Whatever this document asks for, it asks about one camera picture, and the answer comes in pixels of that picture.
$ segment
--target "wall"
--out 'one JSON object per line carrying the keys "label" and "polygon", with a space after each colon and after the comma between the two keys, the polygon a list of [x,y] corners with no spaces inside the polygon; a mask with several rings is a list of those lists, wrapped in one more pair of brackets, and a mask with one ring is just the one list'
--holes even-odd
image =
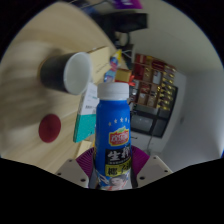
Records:
{"label": "wall", "polygon": [[190,75],[222,69],[221,61],[201,29],[185,14],[160,0],[141,0],[148,29],[131,32],[136,53],[149,54]]}
{"label": "wall", "polygon": [[184,106],[161,159],[177,171],[221,157],[224,147],[224,72],[192,74]]}
{"label": "wall", "polygon": [[[156,138],[153,137],[149,149],[154,152],[162,152],[163,148],[165,147],[166,143],[168,142],[173,129],[180,119],[180,112],[183,105],[183,99],[185,95],[185,86],[186,86],[186,76],[177,72],[175,76],[175,83],[174,85],[178,87],[178,94],[175,102],[175,106],[173,109],[173,113],[171,115],[170,121],[166,128],[166,131],[163,135],[163,138]],[[132,132],[132,137],[137,137],[138,139],[132,138],[132,144],[139,147],[142,150],[147,149],[147,145],[151,136],[139,134],[136,132]]]}

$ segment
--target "wooden table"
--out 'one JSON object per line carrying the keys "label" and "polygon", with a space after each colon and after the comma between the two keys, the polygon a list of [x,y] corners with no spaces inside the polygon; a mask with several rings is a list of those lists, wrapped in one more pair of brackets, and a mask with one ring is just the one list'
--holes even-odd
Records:
{"label": "wooden table", "polygon": [[[55,3],[29,21],[8,47],[0,65],[0,153],[2,158],[32,164],[51,173],[74,158],[79,144],[73,133],[80,96],[46,89],[37,78],[47,57],[115,47],[87,15],[73,5]],[[94,78],[95,83],[102,79]],[[41,141],[38,128],[47,114],[61,119],[52,143]]]}

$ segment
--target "purple object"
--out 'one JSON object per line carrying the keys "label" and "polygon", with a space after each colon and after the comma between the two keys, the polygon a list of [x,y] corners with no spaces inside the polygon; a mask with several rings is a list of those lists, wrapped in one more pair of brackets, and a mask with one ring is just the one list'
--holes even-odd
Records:
{"label": "purple object", "polygon": [[93,172],[93,152],[94,152],[94,148],[90,148],[89,150],[81,154],[76,159],[76,162],[79,164],[82,170],[86,173],[89,179]]}
{"label": "purple object", "polygon": [[[132,148],[132,169],[135,177],[141,171],[142,167],[146,164],[149,159],[149,156],[144,153],[141,149],[131,146]],[[82,155],[80,155],[76,161],[86,175],[90,178],[93,172],[93,153],[94,148],[90,148]]]}
{"label": "purple object", "polygon": [[142,9],[139,0],[112,0],[116,9]]}
{"label": "purple object", "polygon": [[132,148],[132,170],[134,172],[135,177],[137,177],[138,173],[141,171],[142,167],[146,164],[150,156],[135,146],[131,146],[131,148]]}

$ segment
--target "white cup rim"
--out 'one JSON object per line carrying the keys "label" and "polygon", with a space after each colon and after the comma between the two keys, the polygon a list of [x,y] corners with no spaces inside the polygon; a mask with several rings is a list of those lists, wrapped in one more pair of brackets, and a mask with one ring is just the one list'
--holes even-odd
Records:
{"label": "white cup rim", "polygon": [[[88,74],[88,78],[87,78],[87,80],[86,80],[86,85],[85,85],[85,87],[84,87],[81,91],[79,91],[79,92],[75,92],[75,91],[69,89],[69,87],[68,87],[68,83],[67,83],[67,74],[68,74],[68,68],[69,68],[70,63],[72,62],[72,60],[73,60],[75,57],[77,57],[77,56],[79,56],[79,55],[83,55],[83,56],[86,58],[86,62],[87,62],[86,66],[89,66],[89,74]],[[87,89],[87,87],[88,87],[88,84],[89,84],[89,82],[91,82],[91,81],[92,81],[92,61],[91,61],[91,58],[90,58],[89,54],[86,53],[86,52],[78,52],[78,53],[74,53],[74,55],[72,55],[72,56],[69,58],[69,60],[67,61],[66,65],[65,65],[65,68],[64,68],[63,82],[64,82],[64,86],[65,86],[66,90],[67,90],[69,93],[73,94],[73,95],[80,95],[80,94],[82,94],[82,93],[84,93],[84,92],[86,91],[86,89]]]}

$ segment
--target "sticker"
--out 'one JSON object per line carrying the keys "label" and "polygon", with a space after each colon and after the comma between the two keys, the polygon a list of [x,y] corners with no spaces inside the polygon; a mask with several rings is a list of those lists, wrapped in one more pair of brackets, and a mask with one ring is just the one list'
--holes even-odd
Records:
{"label": "sticker", "polygon": [[120,165],[106,165],[105,174],[108,177],[115,177],[125,174],[131,168],[131,159]]}
{"label": "sticker", "polygon": [[111,146],[124,145],[129,141],[129,129],[119,128],[114,132],[109,133],[109,144]]}
{"label": "sticker", "polygon": [[128,172],[131,168],[130,144],[121,149],[106,149],[105,175],[115,177]]}
{"label": "sticker", "polygon": [[122,190],[125,187],[126,183],[128,182],[129,173],[130,171],[119,176],[108,178],[97,172],[98,181],[99,184],[101,185],[100,189],[106,191]]}

